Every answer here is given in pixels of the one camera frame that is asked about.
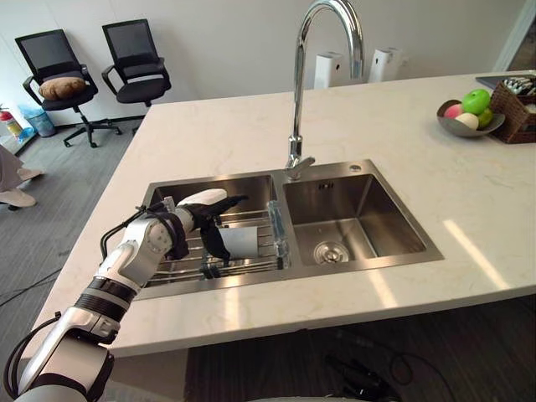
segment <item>metal bowl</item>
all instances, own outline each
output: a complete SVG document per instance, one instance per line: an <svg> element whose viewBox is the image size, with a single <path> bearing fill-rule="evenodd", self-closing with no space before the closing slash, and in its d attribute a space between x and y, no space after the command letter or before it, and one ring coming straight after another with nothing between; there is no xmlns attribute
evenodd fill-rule
<svg viewBox="0 0 536 402"><path fill-rule="evenodd" d="M500 113L493 113L492 121L487 125L484 130L472 130L471 128L463 124L461 121L443 117L443 115L445 115L445 111L449 107L458 103L461 102L455 99L448 100L437 110L437 120L439 124L441 124L441 126L450 134L465 138L482 137L486 136L493 130L497 130L504 123L504 115Z"/></svg>

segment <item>wire rack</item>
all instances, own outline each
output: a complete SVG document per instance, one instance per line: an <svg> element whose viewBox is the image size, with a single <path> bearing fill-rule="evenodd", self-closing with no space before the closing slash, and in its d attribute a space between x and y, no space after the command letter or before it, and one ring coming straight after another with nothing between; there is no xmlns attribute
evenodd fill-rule
<svg viewBox="0 0 536 402"><path fill-rule="evenodd" d="M255 258L224 261L211 256L203 247L199 231L188 237L189 254L181 260L165 260L149 280L147 287L181 281L205 281L218 277L253 274L282 269L282 259L276 255L274 235L268 209L221 214L220 228L257 227L259 255Z"/></svg>

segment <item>stainless steel sink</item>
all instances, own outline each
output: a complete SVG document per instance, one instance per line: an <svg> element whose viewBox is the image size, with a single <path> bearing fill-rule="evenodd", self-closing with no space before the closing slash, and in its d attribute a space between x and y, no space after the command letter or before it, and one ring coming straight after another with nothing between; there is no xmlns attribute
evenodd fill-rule
<svg viewBox="0 0 536 402"><path fill-rule="evenodd" d="M284 189L304 265L425 250L373 174L285 184Z"/></svg>
<svg viewBox="0 0 536 402"><path fill-rule="evenodd" d="M207 188L250 196L221 215L219 226L256 226L259 257L225 264L209 256L193 232L190 254L163 261L138 298L443 259L369 160L312 166L297 181L275 170L153 183L144 204L169 195L178 201ZM271 217L270 201L276 201Z"/></svg>

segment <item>white countertop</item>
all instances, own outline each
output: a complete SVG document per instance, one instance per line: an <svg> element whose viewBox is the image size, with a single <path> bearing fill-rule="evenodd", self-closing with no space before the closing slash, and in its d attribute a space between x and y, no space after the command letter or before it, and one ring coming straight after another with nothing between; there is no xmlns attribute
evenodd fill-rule
<svg viewBox="0 0 536 402"><path fill-rule="evenodd" d="M536 291L536 146L453 137L443 101L474 75L307 91L304 156L369 158L444 260L134 301L118 357L430 312ZM99 239L151 182L283 168L292 94L156 105L84 227L37 322L72 305L94 275ZM34 353L32 342L25 356Z"/></svg>

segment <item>brown pillow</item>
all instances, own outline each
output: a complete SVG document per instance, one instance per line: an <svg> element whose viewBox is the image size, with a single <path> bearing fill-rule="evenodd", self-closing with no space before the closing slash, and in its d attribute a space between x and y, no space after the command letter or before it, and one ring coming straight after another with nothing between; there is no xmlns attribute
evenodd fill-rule
<svg viewBox="0 0 536 402"><path fill-rule="evenodd" d="M78 77L59 77L45 81L39 87L39 94L47 101L72 98L85 89L85 81Z"/></svg>

